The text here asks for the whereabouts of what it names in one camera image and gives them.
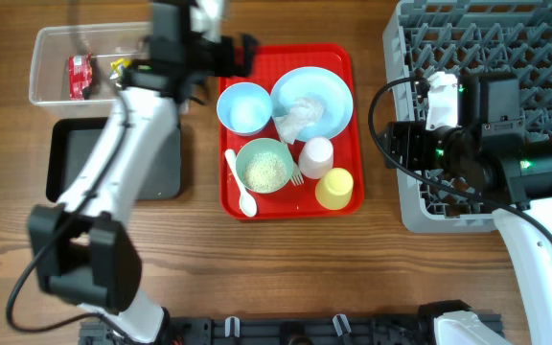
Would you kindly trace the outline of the yellow snack wrapper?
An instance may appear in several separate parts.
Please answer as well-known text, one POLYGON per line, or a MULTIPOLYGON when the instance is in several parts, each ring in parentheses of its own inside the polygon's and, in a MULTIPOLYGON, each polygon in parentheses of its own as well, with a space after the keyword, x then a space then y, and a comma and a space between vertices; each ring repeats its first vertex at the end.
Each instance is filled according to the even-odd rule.
POLYGON ((119 79, 130 64, 131 60, 128 58, 119 58, 111 62, 109 78, 114 81, 119 79))

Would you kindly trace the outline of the white tissue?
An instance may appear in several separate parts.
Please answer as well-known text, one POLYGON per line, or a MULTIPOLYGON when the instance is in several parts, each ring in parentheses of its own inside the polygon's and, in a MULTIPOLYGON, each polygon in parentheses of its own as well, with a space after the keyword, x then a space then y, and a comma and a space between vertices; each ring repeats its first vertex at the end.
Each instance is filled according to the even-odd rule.
POLYGON ((274 119, 279 136, 293 144, 301 131, 317 124, 324 113, 324 106, 318 100, 306 97, 297 98, 284 116, 274 119))

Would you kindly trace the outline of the green bowl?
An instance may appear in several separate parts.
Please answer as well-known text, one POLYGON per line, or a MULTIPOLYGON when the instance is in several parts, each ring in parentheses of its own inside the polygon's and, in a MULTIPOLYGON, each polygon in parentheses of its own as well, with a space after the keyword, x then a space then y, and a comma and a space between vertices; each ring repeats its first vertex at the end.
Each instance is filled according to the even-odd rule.
POLYGON ((237 153, 236 172, 243 186, 257 194, 272 194, 284 188, 292 177, 293 159, 280 141, 255 139, 237 153))

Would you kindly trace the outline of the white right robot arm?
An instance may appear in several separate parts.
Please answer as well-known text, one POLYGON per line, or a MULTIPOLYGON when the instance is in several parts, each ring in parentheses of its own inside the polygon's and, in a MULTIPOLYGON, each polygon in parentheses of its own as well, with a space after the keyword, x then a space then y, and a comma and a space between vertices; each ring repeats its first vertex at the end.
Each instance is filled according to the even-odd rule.
POLYGON ((429 109, 373 130, 385 164, 420 181, 464 179, 464 198, 492 211, 513 263, 531 339, 552 344, 552 142, 526 139, 518 78, 508 72, 408 77, 429 109))

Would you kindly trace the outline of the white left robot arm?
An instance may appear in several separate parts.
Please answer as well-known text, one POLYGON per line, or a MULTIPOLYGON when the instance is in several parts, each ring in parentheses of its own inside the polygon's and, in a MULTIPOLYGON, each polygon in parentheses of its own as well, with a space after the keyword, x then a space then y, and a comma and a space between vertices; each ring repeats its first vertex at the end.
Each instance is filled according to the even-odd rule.
POLYGON ((6 306, 8 324, 31 273, 40 289, 85 307, 128 344, 174 344, 170 316, 141 291, 142 261, 127 221, 150 166, 178 127, 180 107, 209 76, 250 75, 259 42, 243 34, 211 41, 199 33, 152 34, 149 55, 130 63, 97 145, 54 207, 36 206, 28 222, 34 252, 6 306))

